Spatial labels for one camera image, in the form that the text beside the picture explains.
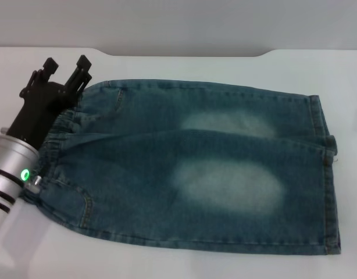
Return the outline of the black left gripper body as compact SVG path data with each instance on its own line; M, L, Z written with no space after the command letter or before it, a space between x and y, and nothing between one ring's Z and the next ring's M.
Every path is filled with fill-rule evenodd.
M57 117L76 105L80 90L48 82L24 88L20 97L24 105L6 134L39 149Z

